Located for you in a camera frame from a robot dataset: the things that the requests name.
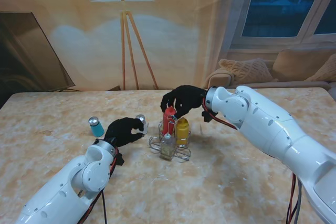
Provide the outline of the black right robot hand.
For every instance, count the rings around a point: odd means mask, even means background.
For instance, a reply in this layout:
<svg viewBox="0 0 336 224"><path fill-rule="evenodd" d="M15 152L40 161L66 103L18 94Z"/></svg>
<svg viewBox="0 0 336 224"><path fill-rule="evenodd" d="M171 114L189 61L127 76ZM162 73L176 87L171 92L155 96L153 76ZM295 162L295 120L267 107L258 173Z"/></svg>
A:
<svg viewBox="0 0 336 224"><path fill-rule="evenodd" d="M166 108L175 107L174 117L179 119L188 114L191 109L199 108L206 94L207 90L205 89L182 85L163 96L160 108L162 112L165 112Z"/></svg>

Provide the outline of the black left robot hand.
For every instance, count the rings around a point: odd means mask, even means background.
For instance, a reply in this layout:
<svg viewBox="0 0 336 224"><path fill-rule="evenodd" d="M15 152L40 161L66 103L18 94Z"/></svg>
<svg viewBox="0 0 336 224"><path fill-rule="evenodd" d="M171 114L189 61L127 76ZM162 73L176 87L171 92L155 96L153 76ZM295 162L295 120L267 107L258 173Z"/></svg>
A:
<svg viewBox="0 0 336 224"><path fill-rule="evenodd" d="M113 121L105 133L104 140L114 147L122 147L141 139L144 124L138 118L121 118Z"/></svg>

